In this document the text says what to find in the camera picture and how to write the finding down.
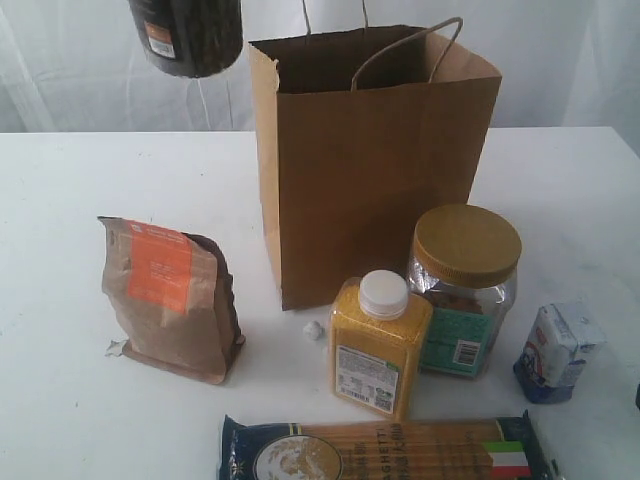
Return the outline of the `small white blue packet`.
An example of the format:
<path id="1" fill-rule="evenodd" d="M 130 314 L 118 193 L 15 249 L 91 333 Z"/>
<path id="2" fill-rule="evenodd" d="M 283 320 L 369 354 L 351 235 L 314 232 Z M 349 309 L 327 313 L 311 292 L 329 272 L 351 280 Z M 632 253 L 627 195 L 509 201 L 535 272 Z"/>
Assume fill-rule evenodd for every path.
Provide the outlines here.
<path id="1" fill-rule="evenodd" d="M 540 307 L 513 371 L 534 404 L 569 401 L 576 383 L 606 336 L 582 302 Z"/>

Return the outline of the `clear can of dark beans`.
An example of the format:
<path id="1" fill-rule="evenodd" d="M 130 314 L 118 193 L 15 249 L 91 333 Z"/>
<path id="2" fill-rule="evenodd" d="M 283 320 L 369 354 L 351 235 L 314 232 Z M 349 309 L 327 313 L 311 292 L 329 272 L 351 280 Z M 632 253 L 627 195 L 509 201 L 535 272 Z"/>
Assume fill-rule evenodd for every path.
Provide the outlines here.
<path id="1" fill-rule="evenodd" d="M 240 0 L 130 0 L 147 59 L 175 77 L 229 68 L 243 48 Z"/>

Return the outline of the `yellow grain bottle white cap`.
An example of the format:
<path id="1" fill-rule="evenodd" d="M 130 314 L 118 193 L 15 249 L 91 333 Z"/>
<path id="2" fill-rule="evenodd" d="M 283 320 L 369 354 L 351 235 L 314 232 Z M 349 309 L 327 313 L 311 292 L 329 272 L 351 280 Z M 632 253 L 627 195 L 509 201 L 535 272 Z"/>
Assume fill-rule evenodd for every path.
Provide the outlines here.
<path id="1" fill-rule="evenodd" d="M 432 305 L 395 272 L 375 270 L 347 280 L 330 314 L 332 392 L 405 420 L 432 315 Z"/>

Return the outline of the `clear jar gold lid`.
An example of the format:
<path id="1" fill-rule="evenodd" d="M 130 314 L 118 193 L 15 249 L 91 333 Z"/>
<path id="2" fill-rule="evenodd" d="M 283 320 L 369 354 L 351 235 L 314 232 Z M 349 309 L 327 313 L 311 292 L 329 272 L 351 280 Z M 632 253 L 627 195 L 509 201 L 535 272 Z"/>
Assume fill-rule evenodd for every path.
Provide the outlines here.
<path id="1" fill-rule="evenodd" d="M 431 209 L 416 223 L 407 281 L 433 315 L 423 372 L 476 379 L 517 297 L 522 242 L 502 216 L 473 205 Z"/>

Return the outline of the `spaghetti package dark blue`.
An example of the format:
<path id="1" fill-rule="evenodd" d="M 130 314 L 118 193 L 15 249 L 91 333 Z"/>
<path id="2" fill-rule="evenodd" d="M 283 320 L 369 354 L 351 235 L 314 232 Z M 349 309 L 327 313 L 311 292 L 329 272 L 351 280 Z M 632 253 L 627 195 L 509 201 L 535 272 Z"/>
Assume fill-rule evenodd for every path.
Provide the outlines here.
<path id="1" fill-rule="evenodd" d="M 225 417 L 221 479 L 559 479 L 529 415 L 271 423 Z"/>

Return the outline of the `brown paper shopping bag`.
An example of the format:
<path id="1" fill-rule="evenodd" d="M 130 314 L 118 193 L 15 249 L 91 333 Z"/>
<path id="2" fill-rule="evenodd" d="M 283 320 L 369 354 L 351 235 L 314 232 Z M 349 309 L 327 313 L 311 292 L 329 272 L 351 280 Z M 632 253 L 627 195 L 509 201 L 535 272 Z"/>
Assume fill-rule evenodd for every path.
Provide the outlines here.
<path id="1" fill-rule="evenodd" d="M 248 45 L 266 246 L 286 310 L 402 273 L 418 218 L 468 200 L 501 85 L 459 17 Z"/>

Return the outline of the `white crumpled pebble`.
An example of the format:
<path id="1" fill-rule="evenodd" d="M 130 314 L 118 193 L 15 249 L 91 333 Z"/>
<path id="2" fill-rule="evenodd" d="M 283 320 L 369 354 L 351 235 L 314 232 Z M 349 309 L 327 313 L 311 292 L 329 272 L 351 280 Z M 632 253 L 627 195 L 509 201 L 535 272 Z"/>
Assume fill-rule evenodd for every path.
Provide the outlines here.
<path id="1" fill-rule="evenodd" d="M 303 335 L 310 341 L 318 341 L 325 334 L 325 328 L 317 321 L 308 322 L 303 328 Z"/>

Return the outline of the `brown coffee pouch orange label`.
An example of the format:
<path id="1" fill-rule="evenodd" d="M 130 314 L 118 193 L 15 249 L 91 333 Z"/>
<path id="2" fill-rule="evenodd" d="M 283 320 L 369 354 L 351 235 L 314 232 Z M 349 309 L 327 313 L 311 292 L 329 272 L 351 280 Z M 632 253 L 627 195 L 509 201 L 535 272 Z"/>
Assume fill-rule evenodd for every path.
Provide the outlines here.
<path id="1" fill-rule="evenodd" d="M 245 338 L 218 244 L 134 220 L 99 221 L 106 245 L 102 291 L 127 335 L 124 354 L 183 377 L 223 383 Z"/>

